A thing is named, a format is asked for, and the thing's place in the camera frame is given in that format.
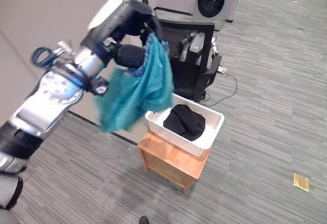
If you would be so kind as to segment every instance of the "wooden stool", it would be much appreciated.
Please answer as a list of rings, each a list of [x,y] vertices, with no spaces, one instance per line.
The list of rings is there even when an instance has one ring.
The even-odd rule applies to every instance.
[[[154,170],[180,185],[184,193],[200,177],[209,155],[207,150],[197,158],[151,133],[147,133],[137,147],[145,170]]]

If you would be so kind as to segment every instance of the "teal cloth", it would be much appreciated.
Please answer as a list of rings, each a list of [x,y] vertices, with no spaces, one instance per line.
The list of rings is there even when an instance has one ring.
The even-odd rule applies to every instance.
[[[143,65],[138,69],[116,69],[109,91],[97,98],[100,130],[128,129],[146,111],[162,111],[172,106],[174,85],[168,43],[160,43],[151,33],[145,48]]]

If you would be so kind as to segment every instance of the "black office chair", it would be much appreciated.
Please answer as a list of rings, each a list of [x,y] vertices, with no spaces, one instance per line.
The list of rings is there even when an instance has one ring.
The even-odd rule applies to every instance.
[[[221,56],[214,55],[207,68],[215,25],[159,21],[169,43],[174,93],[199,102],[214,82],[221,61]]]

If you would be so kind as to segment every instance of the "washing machine door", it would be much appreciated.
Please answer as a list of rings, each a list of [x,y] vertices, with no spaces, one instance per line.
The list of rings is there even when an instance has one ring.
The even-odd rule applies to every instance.
[[[223,8],[225,0],[198,0],[199,12],[207,18],[216,16]]]

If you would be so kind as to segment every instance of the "small yellow object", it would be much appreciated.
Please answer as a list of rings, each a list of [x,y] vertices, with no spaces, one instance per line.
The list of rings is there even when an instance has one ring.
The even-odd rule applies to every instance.
[[[309,179],[294,173],[293,186],[309,192]]]

